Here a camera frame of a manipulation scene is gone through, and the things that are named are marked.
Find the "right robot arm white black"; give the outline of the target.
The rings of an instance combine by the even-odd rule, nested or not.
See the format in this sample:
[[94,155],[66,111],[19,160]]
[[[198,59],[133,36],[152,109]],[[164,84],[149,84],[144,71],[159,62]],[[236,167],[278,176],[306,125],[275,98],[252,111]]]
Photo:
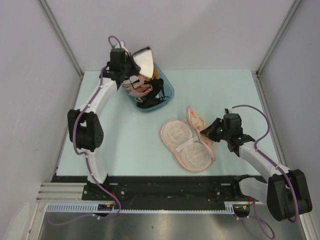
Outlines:
[[243,133],[242,119],[237,113],[227,113],[217,118],[201,135],[214,141],[226,141],[230,152],[252,165],[264,181],[243,175],[230,188],[231,196],[242,201],[252,197],[265,204],[277,221],[289,220],[309,213],[313,209],[305,174],[299,170],[276,163],[258,149],[256,140]]

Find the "floral mesh laundry bag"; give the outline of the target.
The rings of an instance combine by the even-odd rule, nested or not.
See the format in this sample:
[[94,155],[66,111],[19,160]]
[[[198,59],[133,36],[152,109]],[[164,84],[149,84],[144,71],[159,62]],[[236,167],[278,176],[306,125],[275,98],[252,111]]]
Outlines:
[[214,142],[200,132],[208,125],[190,106],[186,108],[186,121],[165,123],[160,137],[178,163],[191,172],[202,172],[216,160]]

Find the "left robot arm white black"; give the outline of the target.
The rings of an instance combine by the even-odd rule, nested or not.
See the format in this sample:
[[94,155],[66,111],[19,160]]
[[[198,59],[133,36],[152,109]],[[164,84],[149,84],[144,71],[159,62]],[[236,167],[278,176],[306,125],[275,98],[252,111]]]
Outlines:
[[93,194],[100,200],[110,196],[111,188],[104,184],[108,174],[99,150],[104,140],[99,117],[123,81],[138,74],[140,69],[126,48],[113,48],[110,51],[109,61],[100,71],[99,82],[90,97],[79,109],[71,109],[67,113],[69,139],[74,152],[84,156],[88,171],[87,179],[96,184]]

